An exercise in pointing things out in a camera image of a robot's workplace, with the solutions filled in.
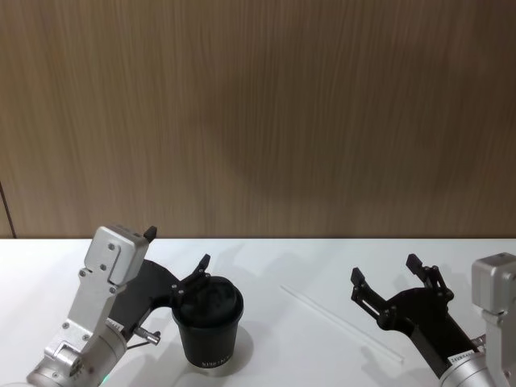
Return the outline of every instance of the black cup lid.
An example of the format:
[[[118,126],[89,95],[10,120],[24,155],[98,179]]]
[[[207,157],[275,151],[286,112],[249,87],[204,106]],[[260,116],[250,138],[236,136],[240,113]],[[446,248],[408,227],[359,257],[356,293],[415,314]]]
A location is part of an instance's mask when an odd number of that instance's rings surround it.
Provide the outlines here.
[[[236,287],[224,277],[211,277],[208,285],[186,297],[177,317],[189,327],[219,327],[238,318],[238,309]]]

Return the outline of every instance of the white tabletop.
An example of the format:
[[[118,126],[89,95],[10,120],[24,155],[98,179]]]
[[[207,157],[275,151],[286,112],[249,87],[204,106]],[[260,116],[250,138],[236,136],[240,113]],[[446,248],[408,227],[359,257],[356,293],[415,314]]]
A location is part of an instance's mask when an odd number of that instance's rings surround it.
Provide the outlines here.
[[[77,290],[89,240],[0,240],[0,385],[23,381],[62,323]],[[105,387],[296,387],[437,385],[410,340],[382,331],[350,300],[352,268],[384,298],[420,286],[405,267],[409,253],[437,264],[455,293],[450,314],[471,337],[484,322],[470,299],[471,264],[516,253],[514,239],[157,239],[147,259],[177,277],[205,253],[209,273],[242,292],[235,354],[220,368],[185,359],[170,310],[147,320],[157,347],[130,350]]]

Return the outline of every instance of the wood grain panel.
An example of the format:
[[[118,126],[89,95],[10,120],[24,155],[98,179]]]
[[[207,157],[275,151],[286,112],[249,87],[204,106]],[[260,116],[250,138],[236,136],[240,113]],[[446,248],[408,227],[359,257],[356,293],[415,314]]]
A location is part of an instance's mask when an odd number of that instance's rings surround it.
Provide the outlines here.
[[[21,236],[516,235],[516,3],[0,2]]]

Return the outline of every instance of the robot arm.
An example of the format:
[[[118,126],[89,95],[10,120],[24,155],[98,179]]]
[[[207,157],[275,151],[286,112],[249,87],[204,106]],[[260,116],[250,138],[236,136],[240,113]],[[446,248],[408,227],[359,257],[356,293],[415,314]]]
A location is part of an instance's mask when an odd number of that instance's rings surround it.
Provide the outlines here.
[[[472,266],[472,300],[482,308],[486,334],[470,340],[447,311],[453,292],[437,266],[422,266],[411,254],[409,270],[424,288],[408,289],[388,301],[375,293],[358,268],[352,300],[383,330],[407,335],[443,387],[516,387],[516,256],[502,253]]]
[[[180,308],[185,297],[210,282],[205,255],[193,273],[178,280],[169,270],[145,260],[156,228],[139,235],[121,226],[100,227],[89,246],[81,284],[68,317],[44,349],[44,358],[27,376],[32,387],[97,387],[138,335],[160,342],[141,327],[162,306]]]

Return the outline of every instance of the black paper cup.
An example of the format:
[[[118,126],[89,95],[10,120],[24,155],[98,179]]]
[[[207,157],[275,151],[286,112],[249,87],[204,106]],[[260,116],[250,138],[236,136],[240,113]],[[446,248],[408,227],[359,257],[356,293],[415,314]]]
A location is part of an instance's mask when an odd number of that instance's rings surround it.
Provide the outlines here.
[[[200,368],[226,363],[235,349],[242,313],[241,292],[222,277],[210,279],[201,301],[173,309],[186,359]]]

